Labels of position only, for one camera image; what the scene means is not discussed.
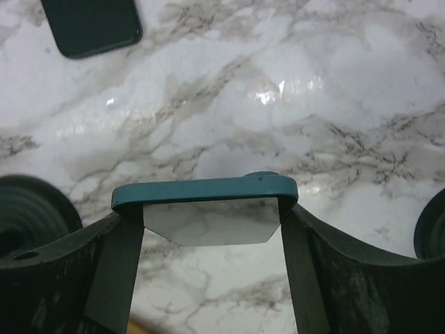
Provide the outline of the teal phone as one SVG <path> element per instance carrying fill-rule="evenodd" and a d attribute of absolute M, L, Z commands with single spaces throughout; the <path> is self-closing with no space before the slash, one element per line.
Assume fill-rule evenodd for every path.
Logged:
<path fill-rule="evenodd" d="M 296 181 L 273 172 L 119 186 L 111 208 L 183 247 L 267 242 L 298 201 Z"/>

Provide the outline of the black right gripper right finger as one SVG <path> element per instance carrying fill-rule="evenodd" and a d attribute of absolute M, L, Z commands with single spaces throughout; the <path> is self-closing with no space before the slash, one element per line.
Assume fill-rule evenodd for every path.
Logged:
<path fill-rule="evenodd" d="M 282 241 L 299 333 L 444 332 L 444 258 L 382 250 L 300 205 Z"/>

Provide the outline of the black phone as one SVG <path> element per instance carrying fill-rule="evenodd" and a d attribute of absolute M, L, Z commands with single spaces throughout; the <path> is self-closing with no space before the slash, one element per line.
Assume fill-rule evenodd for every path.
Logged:
<path fill-rule="evenodd" d="M 79 59 L 136 44 L 143 34 L 134 0 L 41 2 L 59 52 Z"/>

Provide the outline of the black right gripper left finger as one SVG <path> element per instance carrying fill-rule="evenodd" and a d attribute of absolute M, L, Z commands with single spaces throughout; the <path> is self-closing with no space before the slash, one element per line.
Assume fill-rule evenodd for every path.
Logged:
<path fill-rule="evenodd" d="M 109 214 L 1 262 L 2 333 L 126 333 L 141 218 Z"/>

